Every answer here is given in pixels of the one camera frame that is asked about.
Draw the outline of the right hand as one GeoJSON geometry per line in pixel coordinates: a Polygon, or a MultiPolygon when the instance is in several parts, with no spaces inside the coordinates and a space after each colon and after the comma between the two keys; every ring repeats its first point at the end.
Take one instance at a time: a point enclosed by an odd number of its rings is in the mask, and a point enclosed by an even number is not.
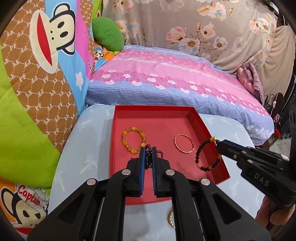
{"type": "Polygon", "coordinates": [[[272,211],[270,204],[271,200],[265,196],[255,220],[263,227],[267,227],[269,223],[272,223],[273,225],[286,225],[295,211],[295,204],[289,209],[281,209],[277,211],[272,211]]]}

